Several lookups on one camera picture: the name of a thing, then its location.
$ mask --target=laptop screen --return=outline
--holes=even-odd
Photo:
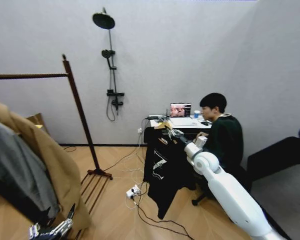
[[[170,118],[190,117],[191,103],[171,103]]]

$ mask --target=dark green sweater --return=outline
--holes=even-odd
[[[220,116],[211,126],[203,149],[214,154],[221,167],[228,169],[240,164],[244,141],[239,121],[233,116]]]

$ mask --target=white cable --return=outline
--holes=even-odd
[[[134,207],[129,207],[128,205],[127,205],[127,195],[125,196],[125,198],[124,198],[124,203],[125,203],[125,206],[128,208],[128,209],[135,209],[137,206],[135,205]]]
[[[138,137],[138,142],[137,142],[138,147],[137,147],[132,153],[130,153],[128,156],[125,156],[124,158],[122,158],[123,166],[124,166],[124,168],[125,168],[126,170],[118,169],[118,166],[117,166],[117,169],[118,169],[119,171],[121,171],[121,172],[134,172],[134,171],[141,171],[141,170],[143,169],[142,167],[139,167],[139,168],[129,168],[129,167],[126,166],[126,161],[127,161],[127,159],[136,156],[136,157],[140,160],[140,162],[142,162],[143,164],[145,164],[145,163],[140,159],[140,158],[142,158],[143,160],[145,160],[144,157],[143,157],[143,151],[142,151],[142,157],[141,157],[140,155],[138,155],[138,152],[139,152],[139,150],[140,150],[140,148],[141,148],[141,143],[142,143],[142,136],[143,136],[143,133],[144,133],[144,131],[146,130],[146,126],[147,126],[148,123],[149,123],[149,122],[146,123],[145,126],[143,127],[143,122],[144,122],[144,120],[145,120],[145,119],[143,119],[142,122],[141,122],[142,132],[141,132],[141,134],[140,134],[139,137]]]
[[[136,194],[135,196],[139,196],[139,197],[141,198],[140,201],[139,201],[139,204],[140,204],[141,201],[142,201],[142,197],[143,197],[143,196],[140,196],[140,195],[138,195],[138,194]],[[132,199],[135,206],[134,206],[134,207],[129,207],[128,204],[127,204],[127,198],[128,198],[128,197],[127,197],[127,195],[126,195],[125,198],[124,198],[124,204],[125,204],[125,206],[126,206],[128,209],[131,209],[131,210],[132,210],[132,209],[135,209],[135,208],[137,207],[136,201],[135,201],[134,199]]]
[[[143,181],[137,182],[136,180],[134,180],[134,173],[135,173],[135,172],[136,172],[136,171],[133,171],[133,172],[131,173],[131,178],[132,178],[132,181],[134,181],[134,183],[135,183],[137,186],[139,186],[140,184],[143,183]]]

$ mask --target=laptop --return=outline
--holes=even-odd
[[[171,103],[170,121],[175,126],[195,126],[198,121],[190,118],[191,103]]]

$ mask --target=white cup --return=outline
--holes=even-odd
[[[194,111],[194,118],[197,119],[199,117],[200,111],[199,110],[195,110]]]

